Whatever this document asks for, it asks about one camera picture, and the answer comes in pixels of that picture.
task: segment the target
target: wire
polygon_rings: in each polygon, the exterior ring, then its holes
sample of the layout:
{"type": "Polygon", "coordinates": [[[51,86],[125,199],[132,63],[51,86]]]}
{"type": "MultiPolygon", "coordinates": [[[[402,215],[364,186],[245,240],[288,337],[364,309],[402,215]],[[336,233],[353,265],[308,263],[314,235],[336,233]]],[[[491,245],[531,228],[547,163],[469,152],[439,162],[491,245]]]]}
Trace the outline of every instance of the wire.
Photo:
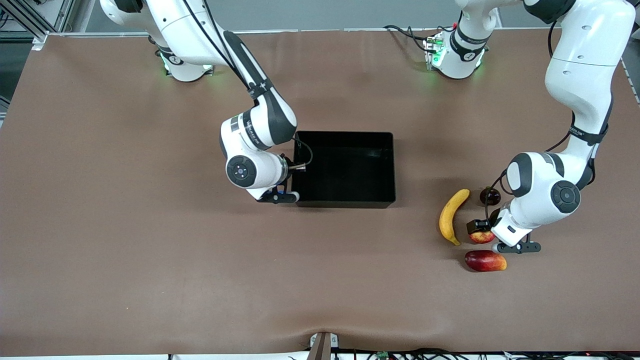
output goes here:
{"type": "Polygon", "coordinates": [[[562,145],[562,143],[564,141],[566,141],[566,139],[569,137],[569,135],[570,135],[570,133],[567,131],[566,135],[564,136],[564,138],[562,138],[562,140],[560,140],[557,144],[555,144],[555,145],[551,146],[550,148],[548,148],[547,150],[545,150],[545,152],[549,152],[551,150],[554,150],[556,147],[559,147],[560,145],[562,145]]]}
{"type": "Polygon", "coordinates": [[[289,167],[289,170],[295,170],[297,168],[306,167],[307,165],[311,164],[311,161],[313,161],[313,159],[314,159],[314,152],[313,152],[313,150],[311,150],[311,147],[309,147],[309,145],[307,145],[307,143],[305,143],[304,141],[302,141],[302,140],[300,140],[298,138],[293,138],[293,140],[298,143],[298,146],[300,146],[300,144],[302,144],[307,148],[307,150],[309,151],[309,160],[307,162],[305,162],[305,163],[289,167]]]}
{"type": "Polygon", "coordinates": [[[3,9],[0,9],[0,22],[2,23],[0,24],[0,29],[2,29],[6,25],[6,23],[10,20],[13,20],[13,19],[9,19],[9,13],[4,11],[3,9]]]}
{"type": "Polygon", "coordinates": [[[415,34],[413,33],[413,29],[411,28],[411,26],[409,26],[407,28],[407,31],[395,26],[395,25],[387,25],[384,27],[385,29],[395,29],[398,30],[402,35],[406,36],[406,37],[410,37],[413,39],[413,42],[415,42],[415,45],[422,51],[424,51],[425,53],[430,53],[430,54],[435,54],[436,51],[435,50],[430,50],[430,49],[426,49],[424,46],[420,45],[420,43],[418,43],[418,40],[420,41],[425,41],[427,40],[428,37],[418,37],[415,36],[415,34]]]}
{"type": "Polygon", "coordinates": [[[431,54],[435,54],[436,51],[435,50],[429,50],[426,49],[425,47],[423,47],[422,45],[420,45],[420,43],[418,43],[417,38],[415,37],[415,35],[413,34],[413,29],[411,28],[411,26],[409,26],[407,28],[407,30],[409,30],[409,32],[411,33],[411,37],[413,38],[413,42],[415,42],[415,45],[422,51],[424,51],[425,53],[431,53],[431,54]]]}
{"type": "MultiPolygon", "coordinates": [[[[493,188],[495,188],[495,186],[498,184],[498,182],[500,182],[500,180],[502,180],[502,178],[506,174],[507,174],[507,170],[505,169],[504,171],[502,171],[500,176],[493,182],[491,187],[489,187],[488,192],[491,192],[491,190],[493,190],[493,188]]],[[[484,202],[484,217],[485,217],[486,221],[489,222],[489,202],[488,201],[484,202]]]]}
{"type": "Polygon", "coordinates": [[[454,32],[454,31],[456,31],[456,28],[448,28],[448,29],[447,29],[447,28],[445,28],[445,27],[443,27],[443,26],[438,26],[438,27],[436,28],[436,30],[442,30],[442,31],[446,31],[446,32],[448,32],[448,33],[452,33],[452,32],[454,32]]]}
{"type": "Polygon", "coordinates": [[[589,161],[589,168],[591,169],[591,180],[589,180],[585,186],[591,185],[591,183],[596,181],[596,159],[591,159],[591,161],[589,161]]]}
{"type": "Polygon", "coordinates": [[[507,191],[507,189],[505,189],[504,184],[502,184],[502,176],[500,176],[500,187],[502,188],[502,191],[507,194],[507,195],[513,195],[512,192],[507,191]]]}
{"type": "Polygon", "coordinates": [[[404,36],[406,36],[406,37],[410,37],[410,38],[412,37],[412,38],[415,38],[415,39],[417,39],[417,40],[427,40],[427,38],[426,38],[426,37],[416,37],[416,36],[411,36],[411,34],[409,34],[409,33],[408,33],[408,32],[406,32],[405,30],[403,30],[403,29],[401,29],[401,28],[399,28],[399,27],[397,27],[397,26],[395,26],[395,25],[387,25],[387,26],[384,26],[383,28],[385,28],[385,29],[395,29],[395,30],[398,30],[402,35],[404,35],[404,36]]]}
{"type": "Polygon", "coordinates": [[[188,1],[187,0],[182,0],[182,2],[184,3],[184,5],[186,6],[187,10],[189,11],[189,14],[191,14],[191,18],[196,22],[196,24],[198,25],[198,27],[200,28],[200,30],[202,31],[204,36],[207,38],[207,40],[211,43],[211,45],[213,45],[213,47],[216,49],[218,54],[225,60],[225,62],[227,63],[227,66],[229,66],[231,71],[233,71],[234,74],[240,79],[240,81],[242,82],[242,84],[244,84],[246,89],[249,90],[249,85],[244,81],[243,77],[240,75],[240,73],[236,69],[235,64],[232,64],[231,61],[229,59],[227,59],[227,57],[222,53],[222,51],[216,45],[216,43],[213,41],[213,39],[209,36],[209,34],[204,29],[204,27],[202,26],[202,24],[200,23],[200,21],[198,20],[196,15],[193,13],[193,10],[191,9],[191,6],[189,5],[188,1]]]}
{"type": "Polygon", "coordinates": [[[227,52],[227,56],[229,57],[229,60],[234,65],[234,68],[237,70],[238,68],[237,68],[236,62],[234,61],[233,56],[231,56],[231,53],[229,53],[229,49],[227,48],[227,43],[222,40],[222,35],[220,35],[220,29],[218,29],[218,25],[216,24],[216,21],[213,19],[213,15],[211,15],[211,9],[209,8],[209,3],[207,3],[207,1],[204,1],[204,6],[205,6],[205,9],[207,10],[207,15],[209,16],[209,20],[211,21],[211,26],[213,26],[214,30],[216,30],[216,34],[218,35],[220,42],[222,42],[222,46],[225,48],[225,51],[227,52]]]}
{"type": "Polygon", "coordinates": [[[553,58],[554,57],[554,50],[551,48],[551,36],[554,33],[554,27],[556,26],[557,21],[554,21],[553,24],[551,24],[551,27],[549,28],[549,36],[547,37],[547,47],[549,48],[549,57],[553,58]]]}

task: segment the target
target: table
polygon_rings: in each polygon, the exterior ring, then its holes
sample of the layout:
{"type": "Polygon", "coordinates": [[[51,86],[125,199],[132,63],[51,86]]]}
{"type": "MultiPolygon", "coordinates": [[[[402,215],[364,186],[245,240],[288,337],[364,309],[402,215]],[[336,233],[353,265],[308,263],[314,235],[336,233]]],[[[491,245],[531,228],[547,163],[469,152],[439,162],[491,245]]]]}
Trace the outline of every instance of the table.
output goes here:
{"type": "Polygon", "coordinates": [[[478,190],[566,133],[546,31],[496,31],[463,81],[386,32],[242,38],[300,130],[394,134],[396,203],[258,204],[218,148],[252,105],[231,71],[179,83],[145,38],[49,37],[0,131],[0,354],[284,352],[317,331],[343,348],[638,349],[640,110],[621,68],[580,209],[533,232],[541,253],[475,274],[464,253],[488,246],[453,247],[438,216],[472,189],[464,234],[478,190]]]}

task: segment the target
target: black band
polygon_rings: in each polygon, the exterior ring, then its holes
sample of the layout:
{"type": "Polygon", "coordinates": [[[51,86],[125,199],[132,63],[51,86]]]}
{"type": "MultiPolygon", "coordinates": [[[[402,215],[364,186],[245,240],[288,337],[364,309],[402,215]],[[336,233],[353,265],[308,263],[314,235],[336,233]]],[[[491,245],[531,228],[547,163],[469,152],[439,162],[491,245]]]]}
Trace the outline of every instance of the black band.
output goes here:
{"type": "Polygon", "coordinates": [[[604,128],[604,131],[602,131],[601,134],[590,134],[587,133],[577,127],[575,127],[573,124],[571,125],[571,127],[569,127],[569,133],[575,137],[577,137],[578,139],[586,142],[589,146],[594,146],[597,143],[601,143],[602,139],[604,138],[604,136],[607,134],[607,131],[609,130],[609,125],[607,124],[604,128]]]}
{"type": "Polygon", "coordinates": [[[266,94],[269,90],[271,90],[271,88],[273,88],[273,83],[271,82],[271,80],[269,78],[266,78],[265,80],[262,80],[257,85],[253,84],[253,83],[250,83],[249,84],[249,90],[247,90],[247,92],[249,93],[249,96],[253,100],[256,100],[260,96],[266,94]]]}
{"type": "Polygon", "coordinates": [[[534,5],[524,4],[525,10],[546,24],[560,19],[575,4],[575,0],[540,0],[534,5]]]}
{"type": "Polygon", "coordinates": [[[491,37],[491,35],[489,35],[488,37],[486,37],[484,39],[481,39],[481,40],[468,37],[466,34],[464,34],[462,32],[462,29],[460,29],[460,22],[461,21],[462,21],[462,12],[460,12],[460,17],[458,18],[458,25],[456,26],[456,31],[458,32],[458,36],[462,40],[464,40],[464,41],[466,41],[466,42],[468,42],[470,44],[474,44],[474,45],[484,45],[484,44],[486,44],[486,42],[491,37]]]}
{"type": "Polygon", "coordinates": [[[456,40],[456,35],[451,35],[449,37],[451,39],[450,43],[451,43],[451,49],[458,55],[460,55],[460,60],[465,61],[465,62],[469,62],[469,61],[474,61],[475,58],[478,57],[478,55],[480,55],[482,53],[482,51],[484,50],[484,47],[479,47],[475,50],[471,50],[471,49],[467,49],[466,47],[463,47],[462,45],[460,45],[460,43],[456,40]]]}
{"type": "Polygon", "coordinates": [[[242,116],[242,122],[244,125],[244,131],[251,139],[251,142],[258,148],[259,150],[268,150],[270,147],[264,145],[262,140],[258,137],[258,134],[255,132],[253,128],[253,122],[251,122],[251,110],[245,111],[242,116]]]}

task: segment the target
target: robotic arm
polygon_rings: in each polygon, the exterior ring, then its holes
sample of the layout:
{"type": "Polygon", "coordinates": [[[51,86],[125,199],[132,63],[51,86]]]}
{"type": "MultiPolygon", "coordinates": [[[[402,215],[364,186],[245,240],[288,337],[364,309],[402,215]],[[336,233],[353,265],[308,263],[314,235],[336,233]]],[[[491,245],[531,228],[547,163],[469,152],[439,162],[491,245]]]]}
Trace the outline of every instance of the robotic arm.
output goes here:
{"type": "Polygon", "coordinates": [[[266,151],[293,138],[296,116],[242,40],[216,23],[205,1],[100,0],[100,5],[116,23],[147,31],[167,69],[180,81],[194,81],[212,65],[230,67],[254,107],[222,123],[220,148],[227,159],[227,177],[259,202],[299,199],[295,192],[274,191],[297,167],[266,151]]]}
{"type": "MultiPolygon", "coordinates": [[[[495,27],[492,10],[515,2],[456,2],[463,8],[458,26],[430,39],[428,46],[435,54],[429,60],[446,76],[465,78],[480,65],[495,27]]],[[[625,0],[524,0],[524,5],[547,24],[562,25],[545,84],[575,118],[564,151],[523,152],[511,160],[506,177],[515,198],[503,205],[491,229],[509,247],[580,205],[580,190],[595,174],[596,152],[611,114],[611,79],[635,17],[634,7],[625,0]]]]}

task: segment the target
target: yellow banana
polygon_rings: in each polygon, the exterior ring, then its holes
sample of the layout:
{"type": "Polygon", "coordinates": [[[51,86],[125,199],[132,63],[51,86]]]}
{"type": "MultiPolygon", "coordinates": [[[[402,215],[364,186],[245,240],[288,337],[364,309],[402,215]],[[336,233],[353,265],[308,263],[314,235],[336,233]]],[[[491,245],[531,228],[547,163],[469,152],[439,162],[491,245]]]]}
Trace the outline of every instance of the yellow banana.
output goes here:
{"type": "Polygon", "coordinates": [[[458,191],[451,197],[451,199],[449,199],[449,201],[447,201],[447,204],[440,213],[440,221],[438,223],[440,226],[440,233],[442,233],[442,236],[451,241],[455,246],[460,245],[460,241],[456,239],[456,234],[453,232],[453,216],[456,214],[460,205],[469,198],[470,193],[471,192],[468,189],[458,191]]]}

